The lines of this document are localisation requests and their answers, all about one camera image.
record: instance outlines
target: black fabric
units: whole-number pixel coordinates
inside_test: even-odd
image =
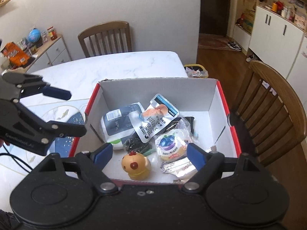
[[[13,213],[0,210],[0,230],[10,230],[15,228],[18,222]]]
[[[230,112],[230,124],[235,127],[242,152],[255,156],[255,145],[242,119],[234,112]]]

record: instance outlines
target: black cable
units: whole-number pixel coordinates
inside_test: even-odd
[[[2,156],[2,155],[10,156],[10,157],[15,161],[15,163],[17,163],[17,164],[19,165],[19,167],[21,167],[24,171],[26,171],[26,172],[28,172],[28,173],[30,173],[30,171],[26,170],[19,162],[16,161],[16,159],[17,159],[18,161],[20,161],[22,164],[26,165],[30,170],[33,170],[33,168],[32,168],[29,164],[27,164],[24,160],[22,160],[22,159],[20,159],[19,157],[17,157],[17,156],[15,156],[15,155],[11,154],[11,153],[7,150],[7,148],[6,148],[4,145],[2,145],[2,146],[3,146],[3,148],[5,149],[5,151],[6,151],[7,153],[0,153],[0,156]]]

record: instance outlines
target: orange snack bag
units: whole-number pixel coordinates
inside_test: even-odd
[[[2,53],[16,66],[23,66],[28,63],[30,57],[22,51],[14,42],[7,43]]]

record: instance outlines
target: brown chair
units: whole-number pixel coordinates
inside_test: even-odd
[[[270,86],[265,89],[262,82]],[[273,88],[277,95],[270,93]],[[306,138],[307,118],[300,99],[272,67],[251,61],[230,114],[242,152],[267,166]]]
[[[89,27],[80,33],[78,35],[78,39],[85,57],[88,58],[90,57],[90,53],[85,44],[84,39],[86,38],[88,38],[93,56],[97,56],[96,50],[98,51],[98,55],[132,52],[130,27],[128,22],[106,22],[93,27]],[[103,53],[100,48],[100,43],[103,47]]]

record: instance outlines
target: jar with red lid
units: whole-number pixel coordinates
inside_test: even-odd
[[[48,28],[48,35],[50,36],[50,39],[51,40],[55,40],[57,38],[57,35],[56,35],[56,30],[52,27]]]

